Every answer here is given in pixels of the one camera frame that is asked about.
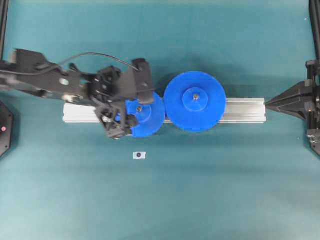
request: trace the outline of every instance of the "silver metal rail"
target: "silver metal rail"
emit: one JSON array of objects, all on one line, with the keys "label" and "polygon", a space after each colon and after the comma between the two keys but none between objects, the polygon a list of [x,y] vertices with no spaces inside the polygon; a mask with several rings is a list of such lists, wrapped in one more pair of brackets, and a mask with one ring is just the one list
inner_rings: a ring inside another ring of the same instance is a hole
[{"label": "silver metal rail", "polygon": [[[65,123],[99,123],[93,106],[65,103],[63,121]],[[263,124],[266,121],[264,98],[227,98],[226,109],[221,124]]]}]

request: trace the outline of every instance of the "small white tag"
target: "small white tag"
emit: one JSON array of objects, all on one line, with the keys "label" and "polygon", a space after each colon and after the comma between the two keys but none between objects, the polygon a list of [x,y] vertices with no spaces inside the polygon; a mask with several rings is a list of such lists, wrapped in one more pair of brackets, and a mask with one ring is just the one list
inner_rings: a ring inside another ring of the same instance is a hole
[{"label": "small white tag", "polygon": [[146,159],[147,153],[145,151],[135,151],[133,153],[133,159]]}]

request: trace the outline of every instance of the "small blue disc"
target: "small blue disc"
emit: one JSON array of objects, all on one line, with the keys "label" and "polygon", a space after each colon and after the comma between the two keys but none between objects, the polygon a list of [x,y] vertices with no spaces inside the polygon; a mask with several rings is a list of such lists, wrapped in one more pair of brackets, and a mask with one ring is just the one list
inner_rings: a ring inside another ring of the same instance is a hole
[{"label": "small blue disc", "polygon": [[127,114],[134,115],[139,122],[138,126],[131,128],[134,138],[144,138],[155,134],[165,121],[164,102],[155,92],[153,97],[153,104],[139,104],[138,100],[125,102]]},{"label": "small blue disc", "polygon": [[223,117],[226,104],[222,85],[213,76],[200,71],[176,76],[164,93],[168,118],[177,127],[193,133],[214,127]]}]

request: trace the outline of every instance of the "robotic arm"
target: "robotic arm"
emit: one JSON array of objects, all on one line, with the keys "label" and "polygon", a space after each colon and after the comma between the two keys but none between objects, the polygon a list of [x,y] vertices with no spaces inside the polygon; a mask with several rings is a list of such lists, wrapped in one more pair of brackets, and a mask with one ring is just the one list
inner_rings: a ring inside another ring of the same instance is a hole
[{"label": "robotic arm", "polygon": [[[68,71],[62,69],[62,64],[83,55],[112,58],[129,68],[121,72],[109,66],[91,74],[79,71],[71,63]],[[39,52],[23,49],[16,49],[12,63],[0,61],[0,89],[94,106],[96,116],[112,139],[131,135],[131,128],[138,125],[136,117],[127,114],[126,100],[138,99],[140,104],[152,104],[155,90],[149,64],[142,58],[128,64],[112,56],[87,52],[55,64]]]}]

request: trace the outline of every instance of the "teal cloth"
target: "teal cloth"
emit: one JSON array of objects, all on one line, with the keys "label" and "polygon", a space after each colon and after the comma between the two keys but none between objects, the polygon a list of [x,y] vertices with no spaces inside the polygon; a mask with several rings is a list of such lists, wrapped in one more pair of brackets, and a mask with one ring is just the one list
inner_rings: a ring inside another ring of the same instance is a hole
[{"label": "teal cloth", "polygon": [[[14,48],[51,62],[87,51],[146,58],[161,96],[177,74],[201,71],[228,97],[267,100],[304,81],[315,58],[307,0],[11,0],[5,59]],[[297,118],[268,111],[265,124],[166,124],[115,141],[99,124],[65,124],[62,101],[0,100],[15,113],[0,160],[1,240],[320,237],[320,158]]]}]

